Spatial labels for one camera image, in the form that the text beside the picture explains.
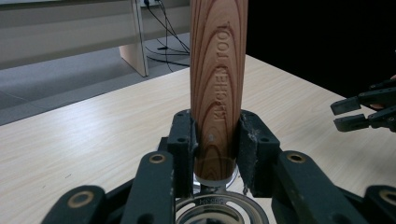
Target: metal ring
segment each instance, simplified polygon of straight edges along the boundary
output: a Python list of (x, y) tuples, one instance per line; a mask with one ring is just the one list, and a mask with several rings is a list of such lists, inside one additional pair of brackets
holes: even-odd
[[(248, 216), (251, 224), (268, 224), (268, 217), (259, 204), (248, 196), (223, 190), (215, 193), (197, 193), (188, 199), (177, 201), (176, 210), (184, 206), (195, 204), (194, 207), (185, 211), (177, 218), (177, 224), (192, 223), (193, 221), (206, 220), (218, 221), (219, 223), (246, 223), (238, 210), (243, 210)], [(235, 209), (227, 203), (238, 206)]]
[(297, 162), (297, 163), (305, 162), (305, 157), (304, 156), (302, 156), (302, 155), (300, 155), (298, 153), (294, 153), (294, 152), (289, 153), (287, 155), (287, 158), (288, 158), (289, 161), (292, 161), (292, 162)]
[(149, 161), (151, 163), (161, 163), (166, 160), (166, 157), (163, 154), (154, 154), (149, 157)]
[[(238, 176), (239, 170), (238, 170), (238, 166), (235, 166), (235, 169), (233, 169), (233, 175), (231, 176), (231, 180), (230, 182), (228, 182), (225, 186), (225, 188), (227, 189), (228, 187), (230, 187), (230, 185), (235, 181), (236, 177)], [(193, 174), (193, 193), (199, 193), (201, 190), (201, 183), (198, 182), (198, 180), (196, 179), (195, 174)]]
[(388, 190), (388, 189), (381, 189), (379, 191), (379, 196), (381, 196), (381, 198), (385, 202), (393, 204), (393, 205), (396, 206), (396, 200), (394, 200), (394, 199), (389, 197), (389, 196), (392, 196), (392, 197), (396, 198), (396, 192), (395, 191), (391, 191), (391, 190)]
[(88, 203), (90, 203), (93, 199), (93, 193), (88, 190), (81, 191), (73, 195), (69, 201), (67, 201), (67, 205), (71, 208), (80, 208)]

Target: wooden handle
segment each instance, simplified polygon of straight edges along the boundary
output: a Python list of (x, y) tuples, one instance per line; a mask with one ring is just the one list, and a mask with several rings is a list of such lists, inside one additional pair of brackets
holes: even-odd
[(191, 0), (191, 117), (199, 149), (194, 172), (205, 185), (231, 179), (241, 113), (248, 0)]

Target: black background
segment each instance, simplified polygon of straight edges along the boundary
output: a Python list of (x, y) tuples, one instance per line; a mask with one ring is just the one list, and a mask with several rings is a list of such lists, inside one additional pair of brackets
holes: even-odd
[(396, 1), (248, 3), (247, 54), (345, 97), (396, 75)]

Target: wood grain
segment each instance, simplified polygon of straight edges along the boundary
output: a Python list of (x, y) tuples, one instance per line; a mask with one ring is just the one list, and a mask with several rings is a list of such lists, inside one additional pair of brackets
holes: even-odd
[(248, 1), (191, 1), (191, 116), (199, 143), (194, 172), (215, 185), (235, 168), (247, 22)]

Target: metallic base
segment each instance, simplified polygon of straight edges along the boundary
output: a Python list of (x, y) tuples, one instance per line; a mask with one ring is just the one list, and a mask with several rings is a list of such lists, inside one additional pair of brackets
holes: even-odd
[[(233, 170), (233, 175), (230, 177), (230, 179), (226, 180), (226, 182), (223, 184), (223, 186), (225, 185), (226, 189), (228, 187), (230, 187), (230, 185), (235, 181), (238, 173), (239, 173), (238, 166), (235, 166), (235, 169)], [(194, 192), (194, 194), (201, 191), (201, 184), (203, 184), (202, 180), (201, 180), (201, 182), (198, 181), (197, 176), (194, 174), (193, 175), (193, 192)]]
[(225, 189), (201, 192), (188, 199), (177, 201), (177, 224), (267, 224), (268, 217), (262, 208), (249, 197)]

